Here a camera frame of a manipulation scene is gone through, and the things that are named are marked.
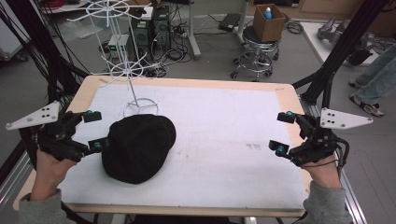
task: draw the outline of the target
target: sneaker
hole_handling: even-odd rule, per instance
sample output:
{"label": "sneaker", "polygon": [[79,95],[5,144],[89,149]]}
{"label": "sneaker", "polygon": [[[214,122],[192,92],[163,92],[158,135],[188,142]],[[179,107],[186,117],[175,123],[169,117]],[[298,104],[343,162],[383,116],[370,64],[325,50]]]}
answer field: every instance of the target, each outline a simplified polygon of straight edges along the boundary
{"label": "sneaker", "polygon": [[359,84],[355,78],[352,78],[349,80],[348,82],[349,86],[356,88],[356,89],[360,89],[363,87],[363,85]]}
{"label": "sneaker", "polygon": [[379,118],[385,115],[385,112],[381,111],[379,104],[367,105],[364,102],[356,99],[356,97],[353,94],[349,96],[349,100],[355,103],[355,105],[358,105],[361,109],[363,109],[366,113],[370,115],[374,115]]}

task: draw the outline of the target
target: stool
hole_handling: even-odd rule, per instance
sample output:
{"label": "stool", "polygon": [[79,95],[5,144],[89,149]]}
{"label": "stool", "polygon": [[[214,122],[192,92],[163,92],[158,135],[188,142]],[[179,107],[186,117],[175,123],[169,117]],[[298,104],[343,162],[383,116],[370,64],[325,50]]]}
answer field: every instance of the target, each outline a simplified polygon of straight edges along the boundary
{"label": "stool", "polygon": [[248,26],[244,29],[242,38],[250,46],[250,49],[246,50],[239,58],[233,60],[233,64],[236,64],[237,67],[231,73],[231,78],[235,79],[237,77],[238,70],[241,67],[257,74],[256,79],[253,80],[255,82],[259,82],[260,73],[264,73],[267,77],[270,77],[273,74],[273,66],[271,58],[268,57],[267,53],[277,50],[273,58],[277,60],[280,40],[262,42],[256,35],[253,26]]}

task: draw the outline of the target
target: jeans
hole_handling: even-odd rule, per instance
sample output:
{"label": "jeans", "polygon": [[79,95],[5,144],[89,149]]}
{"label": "jeans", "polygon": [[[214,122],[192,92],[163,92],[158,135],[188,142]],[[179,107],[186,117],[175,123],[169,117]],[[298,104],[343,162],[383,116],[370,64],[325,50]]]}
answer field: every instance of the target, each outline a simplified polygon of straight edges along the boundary
{"label": "jeans", "polygon": [[379,55],[356,81],[364,87],[354,95],[367,105],[378,104],[381,97],[390,95],[396,89],[396,44]]}

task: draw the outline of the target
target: person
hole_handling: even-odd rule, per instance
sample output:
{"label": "person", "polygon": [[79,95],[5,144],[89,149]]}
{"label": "person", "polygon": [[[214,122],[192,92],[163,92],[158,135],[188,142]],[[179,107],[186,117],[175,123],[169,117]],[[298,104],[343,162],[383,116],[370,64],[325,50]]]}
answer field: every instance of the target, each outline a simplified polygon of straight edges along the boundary
{"label": "person", "polygon": [[366,113],[383,117],[379,99],[396,89],[396,44],[379,55],[358,77],[349,80],[349,86],[359,89],[349,99]]}
{"label": "person", "polygon": [[[335,156],[303,168],[312,176],[310,195],[304,201],[307,216],[295,224],[349,224],[352,217],[345,209],[346,191],[341,188],[335,165]],[[57,161],[38,150],[35,183],[30,194],[20,201],[19,224],[71,224],[61,209],[62,191],[58,185],[67,171],[76,165],[70,160]]]}

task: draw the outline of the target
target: computer tower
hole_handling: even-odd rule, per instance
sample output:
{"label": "computer tower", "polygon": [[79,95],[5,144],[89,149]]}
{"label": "computer tower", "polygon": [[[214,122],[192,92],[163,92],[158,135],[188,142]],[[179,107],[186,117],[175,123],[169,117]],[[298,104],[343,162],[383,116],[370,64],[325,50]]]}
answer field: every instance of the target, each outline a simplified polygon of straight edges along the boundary
{"label": "computer tower", "polygon": [[153,33],[152,33],[152,27],[151,27],[151,22],[150,21],[141,21],[141,20],[131,20],[131,27],[132,33],[134,33],[134,42],[136,43],[137,47],[137,52],[134,48],[134,55],[139,55],[139,57],[142,57],[143,55],[146,55],[146,61],[151,62],[152,57],[151,57],[151,49],[153,47]]}
{"label": "computer tower", "polygon": [[157,49],[169,50],[171,48],[169,6],[154,8],[152,26],[157,40]]}
{"label": "computer tower", "polygon": [[110,55],[113,59],[119,58],[122,54],[125,55],[127,58],[130,58],[132,55],[132,42],[131,37],[129,35],[113,35],[111,36],[110,40],[108,41],[107,47],[110,51]]}

